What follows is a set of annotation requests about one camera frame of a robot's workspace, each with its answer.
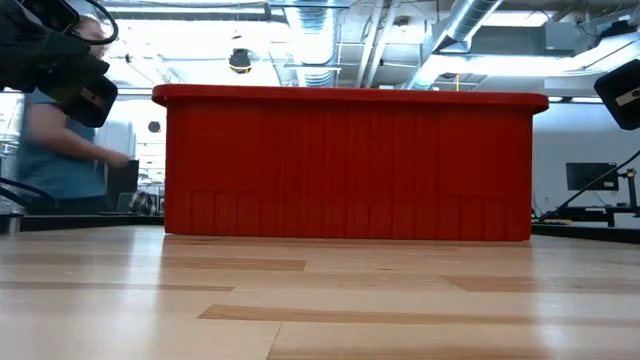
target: man's hand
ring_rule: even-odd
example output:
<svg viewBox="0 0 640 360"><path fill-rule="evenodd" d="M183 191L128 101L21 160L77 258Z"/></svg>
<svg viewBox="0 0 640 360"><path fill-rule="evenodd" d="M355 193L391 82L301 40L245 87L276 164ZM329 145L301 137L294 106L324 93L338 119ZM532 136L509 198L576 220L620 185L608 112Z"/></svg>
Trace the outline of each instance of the man's hand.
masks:
<svg viewBox="0 0 640 360"><path fill-rule="evenodd" d="M115 168L122 168L127 166L127 163L129 162L129 156L117 151L107 150L105 161L107 162L107 164Z"/></svg>

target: exposed ceiling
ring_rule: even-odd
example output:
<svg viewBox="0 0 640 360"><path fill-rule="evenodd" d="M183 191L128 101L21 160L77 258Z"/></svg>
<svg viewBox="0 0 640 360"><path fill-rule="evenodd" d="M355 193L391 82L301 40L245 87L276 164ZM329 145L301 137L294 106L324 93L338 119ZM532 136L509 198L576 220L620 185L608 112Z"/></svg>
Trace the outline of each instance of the exposed ceiling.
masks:
<svg viewBox="0 0 640 360"><path fill-rule="evenodd" d="M377 29L370 29L371 17L375 8L385 3L383 0L349 0L348 9L335 10L336 59L335 64L331 64L329 68L339 71L337 86L354 86L361 59L363 54L366 55L364 50L367 34L376 31L378 36L373 43L366 70L371 69L371 58L381 43L387 21L385 16L390 10L382 11L382 20ZM393 21L393 26L389 26L389 32L385 34L386 46L380 66L375 69L374 87L398 87L416 73L422 63L421 59L425 57L424 53L421 54L423 41L429 36L432 25L438 21L446 21L452 3L453 1L447 0L400 2L399 7L394 9L394 18L390 20ZM120 40L111 46L107 61L111 64L108 75L122 88L150 88L165 82L297 86L300 84L300 72L297 70L302 66L311 66L300 63L298 54L305 50L313 51L320 46L318 42L302 39L292 31L282 8L271 6L267 10L269 16L265 15L267 8L263 2L238 5L219 1L117 0L103 1L103 4L117 17L120 27ZM576 21L613 21L615 19L608 19L607 16L620 11L628 16L627 19L635 21L638 13L635 10L639 5L638 0L505 0L483 25L485 28L503 27L504 30L497 31L501 36L518 41L511 31L514 28L541 28L547 22L558 20L570 24L576 34L575 41L593 43L595 35L592 32L597 31L596 28L584 28L589 22L576 26ZM474 44L485 48L487 46L482 43L483 39L497 45L503 42L500 40L502 38L489 34L489 31L481 31L476 37L478 39L476 41L474 38ZM613 58L609 59L608 65L640 56L638 43L627 45L629 44L616 44L624 47L624 51L615 57L615 61ZM249 74L238 75L229 69L228 57L234 48L251 50L253 69ZM612 52L618 53L619 49L614 50ZM465 68L458 73L438 76L431 88L542 91L560 96L574 93L575 96L592 95L591 84L595 79L592 73L585 73L589 76L583 78L549 77L543 76L544 74L527 76L532 69L527 71L523 62L518 63L523 68L518 74L501 76L503 74L495 71L478 72L477 68ZM312 69L319 71L318 67L313 65Z"/></svg>

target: blue t-shirt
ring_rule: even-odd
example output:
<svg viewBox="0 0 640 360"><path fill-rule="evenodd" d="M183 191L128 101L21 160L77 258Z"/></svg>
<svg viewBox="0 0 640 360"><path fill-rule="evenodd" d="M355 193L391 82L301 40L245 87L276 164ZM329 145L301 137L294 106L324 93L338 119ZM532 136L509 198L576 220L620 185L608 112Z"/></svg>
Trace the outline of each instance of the blue t-shirt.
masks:
<svg viewBox="0 0 640 360"><path fill-rule="evenodd" d="M29 104L55 104L56 101L36 90L27 95L25 114L20 131L20 146L16 154L17 180L41 189L57 199L77 199L103 196L104 178L97 172L97 162L77 159L55 152L28 140ZM93 142L95 129L67 118L67 129Z"/></svg>

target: wooden table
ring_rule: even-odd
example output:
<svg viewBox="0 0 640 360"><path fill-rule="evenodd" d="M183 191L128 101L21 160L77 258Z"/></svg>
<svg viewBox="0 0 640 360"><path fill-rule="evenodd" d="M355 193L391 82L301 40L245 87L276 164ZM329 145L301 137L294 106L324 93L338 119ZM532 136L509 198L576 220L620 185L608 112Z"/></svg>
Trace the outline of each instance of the wooden table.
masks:
<svg viewBox="0 0 640 360"><path fill-rule="evenodd" d="M0 238L3 360L639 359L640 247Z"/></svg>

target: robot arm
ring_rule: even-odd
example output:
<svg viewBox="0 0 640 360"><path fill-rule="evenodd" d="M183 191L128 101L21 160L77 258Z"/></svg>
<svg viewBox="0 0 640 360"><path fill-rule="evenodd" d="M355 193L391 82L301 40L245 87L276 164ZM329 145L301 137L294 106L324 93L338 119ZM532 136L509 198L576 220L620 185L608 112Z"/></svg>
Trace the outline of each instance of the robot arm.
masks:
<svg viewBox="0 0 640 360"><path fill-rule="evenodd" d="M59 102L60 109L85 126L101 127L118 88L104 74L109 64L89 54L102 41L79 39L73 29L78 13L65 0L0 0L0 91L9 87L25 93L36 88Z"/></svg>

